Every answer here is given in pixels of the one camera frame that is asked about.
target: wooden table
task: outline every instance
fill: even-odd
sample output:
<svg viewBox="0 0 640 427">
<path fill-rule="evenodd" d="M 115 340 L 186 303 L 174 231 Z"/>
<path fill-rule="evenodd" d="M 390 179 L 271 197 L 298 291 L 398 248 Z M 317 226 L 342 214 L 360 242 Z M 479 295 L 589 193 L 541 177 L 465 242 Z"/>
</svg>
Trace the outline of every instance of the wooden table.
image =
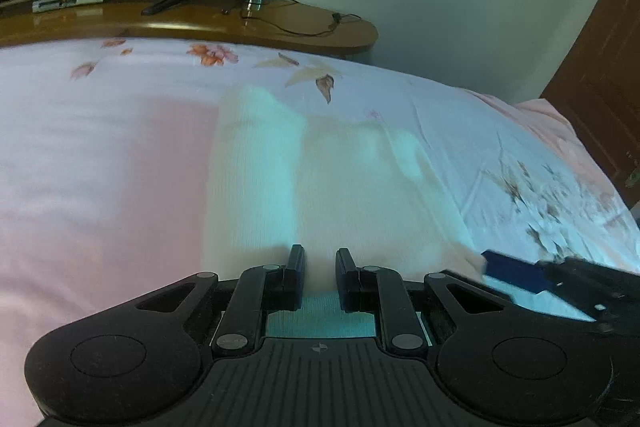
<svg viewBox="0 0 640 427">
<path fill-rule="evenodd" d="M 303 37 L 281 31 L 318 33 L 334 22 L 331 10 L 286 0 L 266 0 L 244 20 L 238 0 L 190 0 L 153 16 L 140 14 L 158 0 L 107 0 L 103 4 L 32 13 L 31 4 L 0 14 L 0 46 L 58 39 L 154 37 L 257 44 L 321 55 L 353 55 L 370 49 L 378 38 L 373 24 L 345 17 L 334 31 Z"/>
</svg>

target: white bed sheet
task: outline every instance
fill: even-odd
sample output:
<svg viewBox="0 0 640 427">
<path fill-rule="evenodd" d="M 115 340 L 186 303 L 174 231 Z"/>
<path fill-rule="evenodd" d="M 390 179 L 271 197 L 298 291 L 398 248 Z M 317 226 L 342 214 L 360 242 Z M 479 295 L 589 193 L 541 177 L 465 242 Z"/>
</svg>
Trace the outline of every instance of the white bed sheet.
<svg viewBox="0 0 640 427">
<path fill-rule="evenodd" d="M 216 103 L 232 86 L 417 136 L 477 252 L 640 266 L 638 228 L 604 176 L 585 181 L 464 90 L 331 58 L 178 40 L 21 46 L 0 50 L 0 64 L 0 425 L 40 418 L 22 378 L 37 338 L 200 270 Z M 511 290 L 532 309 L 579 316 L 552 296 Z"/>
</svg>

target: door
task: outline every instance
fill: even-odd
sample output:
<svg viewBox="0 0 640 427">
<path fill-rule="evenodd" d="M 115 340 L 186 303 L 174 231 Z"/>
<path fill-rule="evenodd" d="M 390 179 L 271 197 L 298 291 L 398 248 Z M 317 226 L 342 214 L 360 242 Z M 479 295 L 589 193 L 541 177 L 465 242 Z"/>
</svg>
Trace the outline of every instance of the door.
<svg viewBox="0 0 640 427">
<path fill-rule="evenodd" d="M 625 203 L 640 200 L 640 0 L 598 0 L 542 94 Z"/>
</svg>

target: triangular cutout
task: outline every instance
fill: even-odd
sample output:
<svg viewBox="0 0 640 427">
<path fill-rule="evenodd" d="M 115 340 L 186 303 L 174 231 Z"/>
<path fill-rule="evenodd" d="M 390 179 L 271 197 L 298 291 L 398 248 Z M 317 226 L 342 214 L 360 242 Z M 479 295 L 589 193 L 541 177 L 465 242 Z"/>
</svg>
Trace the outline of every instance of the triangular cutout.
<svg viewBox="0 0 640 427">
<path fill-rule="evenodd" d="M 448 284 L 447 289 L 456 298 L 465 312 L 469 314 L 479 314 L 488 312 L 499 312 L 504 309 L 503 306 L 497 304 L 489 299 L 479 296 L 477 293 L 469 291 L 457 284 Z"/>
<path fill-rule="evenodd" d="M 151 297 L 146 301 L 140 302 L 136 308 L 160 313 L 175 312 L 178 306 L 180 306 L 180 303 L 187 298 L 187 295 L 189 295 L 195 287 L 196 285 L 192 282 L 182 284 L 177 288 L 173 288 L 160 295 Z"/>
</svg>

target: bed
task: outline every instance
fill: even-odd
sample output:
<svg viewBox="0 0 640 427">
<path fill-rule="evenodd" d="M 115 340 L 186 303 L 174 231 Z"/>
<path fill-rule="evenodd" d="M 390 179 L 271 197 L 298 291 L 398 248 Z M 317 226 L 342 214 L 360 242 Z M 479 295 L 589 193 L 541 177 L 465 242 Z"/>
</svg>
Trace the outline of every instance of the bed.
<svg viewBox="0 0 640 427">
<path fill-rule="evenodd" d="M 0 62 L 0 425 L 41 418 L 22 376 L 40 336 L 208 267 L 206 187 L 232 89 L 410 134 L 476 255 L 573 255 L 640 273 L 638 226 L 544 100 L 512 107 L 354 62 L 216 42 L 48 42 L 2 49 Z M 487 282 L 530 309 L 587 319 L 554 296 Z"/>
</svg>

